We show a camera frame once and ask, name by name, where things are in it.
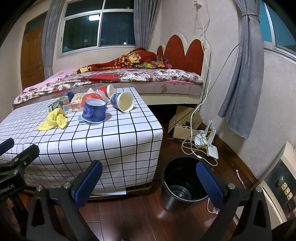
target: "floral bedsheet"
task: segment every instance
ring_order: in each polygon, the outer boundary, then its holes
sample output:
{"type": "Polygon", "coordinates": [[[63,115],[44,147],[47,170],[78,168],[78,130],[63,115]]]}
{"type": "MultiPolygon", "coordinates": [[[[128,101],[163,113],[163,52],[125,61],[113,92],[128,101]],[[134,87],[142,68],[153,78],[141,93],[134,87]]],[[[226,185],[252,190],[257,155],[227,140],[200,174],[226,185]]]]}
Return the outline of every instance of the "floral bedsheet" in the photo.
{"type": "Polygon", "coordinates": [[[59,92],[75,87],[113,82],[158,82],[181,80],[196,84],[204,83],[196,73],[180,69],[112,69],[95,72],[85,72],[65,77],[52,83],[47,83],[37,89],[20,94],[13,104],[21,104],[40,96],[59,92]]]}

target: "blue gripper pad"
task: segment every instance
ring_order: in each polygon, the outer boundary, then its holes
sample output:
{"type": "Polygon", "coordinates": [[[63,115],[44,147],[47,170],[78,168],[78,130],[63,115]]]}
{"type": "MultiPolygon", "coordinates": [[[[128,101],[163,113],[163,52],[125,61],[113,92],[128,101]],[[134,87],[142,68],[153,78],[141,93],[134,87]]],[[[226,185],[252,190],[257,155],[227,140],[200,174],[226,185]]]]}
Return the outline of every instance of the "blue gripper pad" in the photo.
{"type": "Polygon", "coordinates": [[[85,172],[80,173],[73,181],[71,196],[77,208],[83,207],[103,172],[103,165],[100,161],[93,161],[85,172]]]}
{"type": "Polygon", "coordinates": [[[224,207],[223,192],[201,161],[196,164],[196,175],[214,207],[222,209],[224,207]]]}
{"type": "Polygon", "coordinates": [[[5,152],[13,148],[15,142],[12,138],[7,139],[6,141],[0,144],[0,156],[2,156],[5,152]]]}

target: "white grid tablecloth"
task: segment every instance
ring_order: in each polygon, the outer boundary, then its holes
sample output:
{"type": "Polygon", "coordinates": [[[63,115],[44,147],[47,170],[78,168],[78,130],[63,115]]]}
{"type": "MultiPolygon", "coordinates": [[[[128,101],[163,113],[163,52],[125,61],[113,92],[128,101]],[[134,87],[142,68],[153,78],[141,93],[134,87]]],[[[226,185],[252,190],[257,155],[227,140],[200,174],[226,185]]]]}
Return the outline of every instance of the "white grid tablecloth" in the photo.
{"type": "Polygon", "coordinates": [[[13,138],[15,145],[0,157],[11,161],[31,144],[39,146],[40,155],[25,169],[29,186],[61,186],[86,170],[93,160],[103,164],[97,190],[122,189],[151,182],[157,165],[163,129],[134,88],[118,88],[134,95],[134,108],[122,113],[107,103],[106,121],[80,123],[82,111],[67,113],[68,126],[37,131],[46,119],[46,100],[14,110],[0,124],[0,142],[13,138]]]}

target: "bed frame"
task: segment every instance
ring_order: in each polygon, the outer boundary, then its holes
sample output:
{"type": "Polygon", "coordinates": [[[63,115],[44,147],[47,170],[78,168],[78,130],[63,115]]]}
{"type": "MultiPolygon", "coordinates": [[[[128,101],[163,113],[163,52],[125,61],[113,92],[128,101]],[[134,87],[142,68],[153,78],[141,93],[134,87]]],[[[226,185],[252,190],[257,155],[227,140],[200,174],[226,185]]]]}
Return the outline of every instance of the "bed frame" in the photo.
{"type": "Polygon", "coordinates": [[[167,44],[161,44],[157,54],[169,59],[173,69],[182,69],[199,74],[204,80],[201,91],[196,94],[140,94],[147,105],[153,104],[198,104],[201,102],[207,85],[208,67],[210,62],[210,46],[201,36],[195,35],[188,42],[183,34],[177,33],[170,37],[167,44]]]}
{"type": "MultiPolygon", "coordinates": [[[[204,84],[194,83],[172,83],[172,82],[153,82],[152,91],[145,92],[145,85],[152,82],[120,82],[112,83],[115,88],[134,87],[147,105],[154,104],[198,104],[200,103],[205,86],[207,85],[207,62],[210,62],[210,46],[201,36],[193,36],[188,42],[181,33],[174,34],[166,45],[161,44],[157,49],[157,54],[169,59],[173,69],[182,69],[188,72],[199,74],[204,80],[204,84]]],[[[36,102],[64,96],[68,91],[73,93],[84,93],[89,88],[98,89],[107,84],[93,84],[60,92],[43,95],[41,97],[16,104],[13,109],[33,104],[36,102]]]]}

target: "wooden door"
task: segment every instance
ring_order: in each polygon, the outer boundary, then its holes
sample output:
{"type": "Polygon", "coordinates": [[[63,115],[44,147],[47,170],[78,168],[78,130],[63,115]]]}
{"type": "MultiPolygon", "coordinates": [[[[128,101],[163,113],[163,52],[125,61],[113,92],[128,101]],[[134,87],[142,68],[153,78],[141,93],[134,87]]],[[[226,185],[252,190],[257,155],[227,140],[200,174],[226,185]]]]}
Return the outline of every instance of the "wooden door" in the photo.
{"type": "Polygon", "coordinates": [[[41,42],[44,24],[24,34],[21,50],[22,89],[44,81],[41,42]]]}

